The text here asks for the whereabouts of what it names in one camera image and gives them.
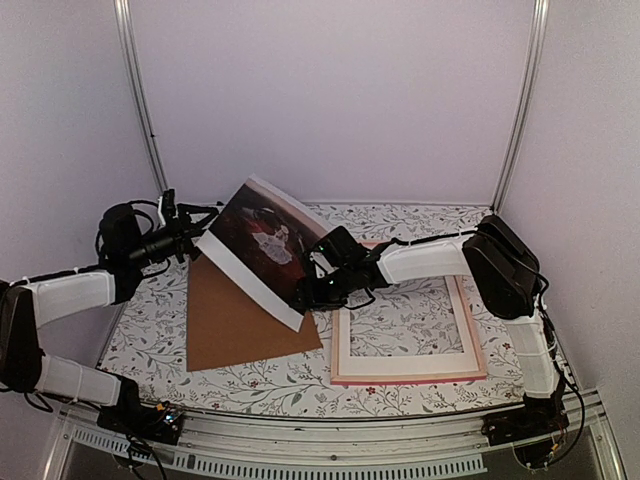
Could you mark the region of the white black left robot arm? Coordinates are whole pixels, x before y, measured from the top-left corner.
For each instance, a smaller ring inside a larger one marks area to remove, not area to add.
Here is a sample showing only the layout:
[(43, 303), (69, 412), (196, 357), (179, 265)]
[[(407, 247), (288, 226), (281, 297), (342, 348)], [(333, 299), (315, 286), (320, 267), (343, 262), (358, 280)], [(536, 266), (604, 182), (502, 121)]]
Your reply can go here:
[(196, 259), (194, 240), (219, 213), (164, 196), (153, 202), (157, 215), (151, 217), (144, 204), (129, 201), (103, 214), (96, 264), (1, 284), (2, 390), (110, 407), (111, 419), (128, 434), (148, 426), (134, 381), (48, 355), (39, 342), (40, 329), (49, 323), (131, 300), (149, 279), (151, 265), (168, 269), (173, 261)]

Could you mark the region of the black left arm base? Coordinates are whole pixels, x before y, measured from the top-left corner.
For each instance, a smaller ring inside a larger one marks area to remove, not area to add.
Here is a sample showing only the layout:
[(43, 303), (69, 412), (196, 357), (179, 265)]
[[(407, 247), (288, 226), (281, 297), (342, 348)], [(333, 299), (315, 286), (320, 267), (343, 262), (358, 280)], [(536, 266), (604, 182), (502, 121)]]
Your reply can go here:
[(144, 406), (138, 400), (127, 400), (98, 410), (99, 427), (167, 445), (178, 444), (184, 424), (183, 411), (168, 401)]

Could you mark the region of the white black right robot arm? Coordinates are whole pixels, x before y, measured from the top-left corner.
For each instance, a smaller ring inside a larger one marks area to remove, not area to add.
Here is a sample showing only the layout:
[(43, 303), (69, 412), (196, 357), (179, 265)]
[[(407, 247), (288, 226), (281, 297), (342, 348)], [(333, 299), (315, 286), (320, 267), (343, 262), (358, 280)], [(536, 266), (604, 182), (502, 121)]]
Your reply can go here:
[(373, 247), (339, 226), (305, 251), (303, 271), (290, 303), (299, 311), (337, 310), (359, 290), (371, 293), (430, 277), (472, 277), (486, 310), (507, 327), (525, 397), (533, 400), (518, 412), (517, 427), (524, 435), (537, 436), (554, 422), (550, 400), (563, 394), (566, 382), (544, 311), (548, 282), (536, 256), (499, 216), (488, 215), (460, 233), (391, 238)]

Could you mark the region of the brown cardboard backing board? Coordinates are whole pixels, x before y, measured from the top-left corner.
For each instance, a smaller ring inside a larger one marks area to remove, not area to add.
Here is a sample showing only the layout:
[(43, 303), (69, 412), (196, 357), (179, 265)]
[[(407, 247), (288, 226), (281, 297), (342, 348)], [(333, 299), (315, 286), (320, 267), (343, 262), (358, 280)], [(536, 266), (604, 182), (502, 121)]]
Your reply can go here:
[(296, 332), (268, 314), (208, 258), (189, 265), (186, 370), (236, 366), (317, 350), (311, 315)]

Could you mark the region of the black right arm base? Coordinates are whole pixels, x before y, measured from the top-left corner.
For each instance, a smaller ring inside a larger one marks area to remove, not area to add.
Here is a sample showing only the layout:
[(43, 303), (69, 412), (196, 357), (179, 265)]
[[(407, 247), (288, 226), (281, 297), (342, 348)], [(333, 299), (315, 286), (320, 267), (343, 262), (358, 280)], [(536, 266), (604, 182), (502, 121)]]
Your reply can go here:
[(491, 446), (526, 441), (514, 450), (516, 460), (529, 469), (548, 467), (564, 443), (569, 420), (560, 397), (523, 397), (524, 405), (487, 414), (481, 433)]

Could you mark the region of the landscape photo print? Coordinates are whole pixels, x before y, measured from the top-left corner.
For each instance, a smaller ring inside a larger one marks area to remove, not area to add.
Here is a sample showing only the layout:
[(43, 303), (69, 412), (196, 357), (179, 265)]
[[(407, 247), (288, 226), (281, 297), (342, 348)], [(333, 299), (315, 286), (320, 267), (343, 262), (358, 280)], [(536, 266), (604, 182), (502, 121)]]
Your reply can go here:
[(306, 309), (292, 302), (305, 276), (304, 253), (332, 229), (316, 212), (253, 175), (196, 247), (264, 311), (299, 332)]

